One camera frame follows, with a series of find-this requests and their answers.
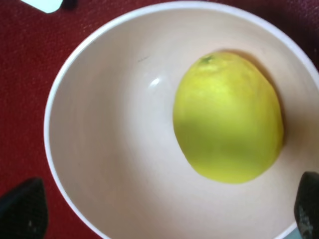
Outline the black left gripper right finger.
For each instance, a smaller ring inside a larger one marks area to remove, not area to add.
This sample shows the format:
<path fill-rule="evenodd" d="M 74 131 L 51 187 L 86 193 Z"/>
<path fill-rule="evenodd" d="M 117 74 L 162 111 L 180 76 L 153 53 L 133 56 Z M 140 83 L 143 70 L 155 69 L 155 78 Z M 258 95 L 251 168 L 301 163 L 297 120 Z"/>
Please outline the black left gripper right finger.
<path fill-rule="evenodd" d="M 319 174 L 305 172 L 300 180 L 294 215 L 303 239 L 319 238 Z"/>

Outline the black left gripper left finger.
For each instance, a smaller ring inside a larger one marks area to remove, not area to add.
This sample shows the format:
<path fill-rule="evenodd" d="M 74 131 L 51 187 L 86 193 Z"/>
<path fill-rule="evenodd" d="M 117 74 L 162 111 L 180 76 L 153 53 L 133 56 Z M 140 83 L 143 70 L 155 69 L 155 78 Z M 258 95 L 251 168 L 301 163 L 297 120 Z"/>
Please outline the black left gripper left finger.
<path fill-rule="evenodd" d="M 43 239 L 48 208 L 41 178 L 30 178 L 0 197 L 2 239 Z"/>

